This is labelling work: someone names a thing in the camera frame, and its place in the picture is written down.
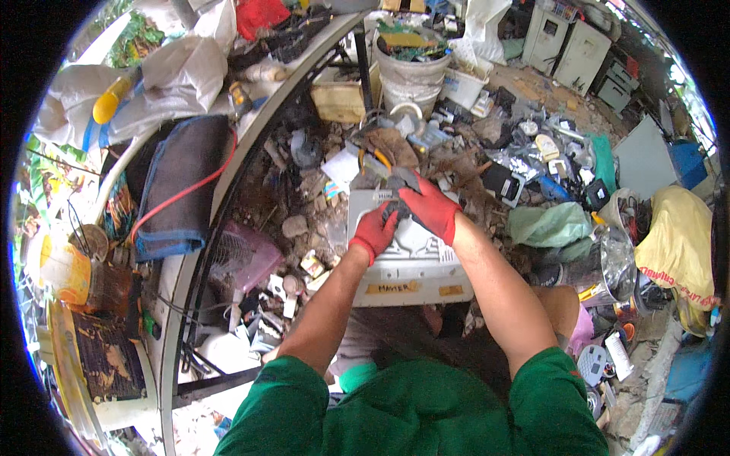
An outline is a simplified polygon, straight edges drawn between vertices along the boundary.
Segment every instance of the white panel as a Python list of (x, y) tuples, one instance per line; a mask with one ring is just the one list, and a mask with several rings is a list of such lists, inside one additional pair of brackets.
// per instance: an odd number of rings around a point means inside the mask
[(577, 21), (563, 58), (560, 59), (555, 79), (584, 96), (606, 58), (610, 46), (611, 40), (607, 36), (590, 25)]
[(650, 116), (618, 143), (613, 155), (620, 166), (619, 185), (632, 189), (641, 199), (677, 180), (661, 130)]

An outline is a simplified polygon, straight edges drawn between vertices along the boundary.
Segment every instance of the red cable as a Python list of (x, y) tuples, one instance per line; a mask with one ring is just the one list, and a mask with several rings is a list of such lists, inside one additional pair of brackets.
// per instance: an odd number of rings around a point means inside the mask
[(233, 149), (231, 149), (231, 154), (228, 157), (228, 160), (226, 160), (226, 162), (223, 164), (223, 166), (221, 166), (215, 173), (209, 175), (208, 177), (206, 177), (202, 181), (198, 182), (197, 184), (193, 184), (190, 187), (188, 187), (188, 188), (184, 189), (183, 191), (181, 191), (180, 193), (178, 193), (177, 195), (168, 198), (167, 200), (165, 200), (165, 202), (159, 204), (155, 209), (152, 209), (147, 214), (145, 214), (144, 217), (139, 219), (137, 221), (137, 223), (134, 224), (134, 227), (132, 227), (132, 232), (131, 232), (132, 244), (134, 244), (134, 237), (136, 236), (137, 230), (139, 230), (139, 227), (144, 225), (145, 222), (147, 222), (150, 218), (157, 215), (158, 212), (160, 212), (162, 209), (165, 209), (166, 207), (168, 207), (170, 204), (174, 203), (175, 201), (180, 200), (181, 198), (185, 197), (189, 193), (194, 192), (195, 190), (198, 190), (203, 185), (206, 185), (210, 181), (216, 179), (218, 176), (220, 176), (223, 173), (223, 170), (225, 170), (228, 167), (228, 164), (233, 159), (233, 154), (234, 154), (234, 152), (236, 152), (236, 146), (238, 144), (238, 135), (236, 134), (236, 131), (233, 128), (230, 128), (229, 130), (231, 130), (231, 132), (233, 133)]

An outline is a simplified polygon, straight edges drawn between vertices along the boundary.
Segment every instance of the glove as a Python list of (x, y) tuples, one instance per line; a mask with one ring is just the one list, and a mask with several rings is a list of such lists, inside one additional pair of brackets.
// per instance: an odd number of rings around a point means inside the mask
[(358, 229), (355, 230), (355, 236), (350, 240), (348, 246), (360, 244), (365, 247), (370, 255), (370, 264), (375, 262), (375, 258), (393, 242), (393, 234), (396, 232), (398, 224), (398, 212), (393, 211), (387, 220), (383, 219), (383, 211), (388, 203), (383, 203), (374, 211), (370, 211), (363, 215), (358, 223)]
[(413, 174), (418, 181), (418, 191), (401, 188), (398, 190), (398, 195), (425, 229), (451, 246), (456, 231), (454, 215), (457, 211), (461, 211), (461, 206), (451, 201), (437, 186), (422, 178), (417, 172), (413, 171)]

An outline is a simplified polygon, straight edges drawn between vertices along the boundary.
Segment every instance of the handwritten label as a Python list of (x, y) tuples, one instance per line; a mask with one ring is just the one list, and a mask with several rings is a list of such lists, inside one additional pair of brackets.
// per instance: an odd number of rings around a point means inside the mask
[(416, 293), (418, 282), (411, 280), (408, 283), (372, 283), (365, 290), (366, 295), (382, 295), (388, 293)]

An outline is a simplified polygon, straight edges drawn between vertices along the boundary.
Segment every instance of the silver bucket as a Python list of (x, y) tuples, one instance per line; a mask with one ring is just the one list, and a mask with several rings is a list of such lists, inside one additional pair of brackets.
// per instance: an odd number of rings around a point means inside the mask
[(572, 286), (584, 307), (628, 301), (634, 294), (637, 267), (629, 236), (605, 228), (588, 256), (563, 265), (560, 283)]

